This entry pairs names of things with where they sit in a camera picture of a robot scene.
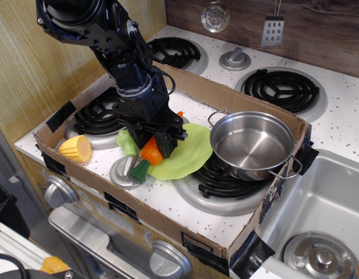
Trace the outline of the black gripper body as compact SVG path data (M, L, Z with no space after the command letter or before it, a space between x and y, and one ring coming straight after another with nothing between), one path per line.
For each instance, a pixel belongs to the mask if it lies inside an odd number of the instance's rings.
M115 107L121 121L140 122L153 135L166 129L177 140L187 137L183 121L168 107L169 94L160 73L147 75L145 84L138 88L117 88L120 101Z

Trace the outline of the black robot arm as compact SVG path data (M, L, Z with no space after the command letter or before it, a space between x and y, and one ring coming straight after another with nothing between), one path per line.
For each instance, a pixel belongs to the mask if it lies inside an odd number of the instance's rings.
M139 148L155 138L169 158L187 134L183 120L168 106L164 77L153 53L118 1L36 1L38 24L65 44L89 47L115 80L119 102L113 106Z

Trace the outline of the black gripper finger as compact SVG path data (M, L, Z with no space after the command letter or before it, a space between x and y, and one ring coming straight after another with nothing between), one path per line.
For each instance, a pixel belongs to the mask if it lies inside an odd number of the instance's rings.
M148 131L140 122L125 121L124 125L139 149L142 149L153 137L153 133Z
M178 146L178 140L166 129L158 129L155 133L155 140L164 159L169 158L174 149Z

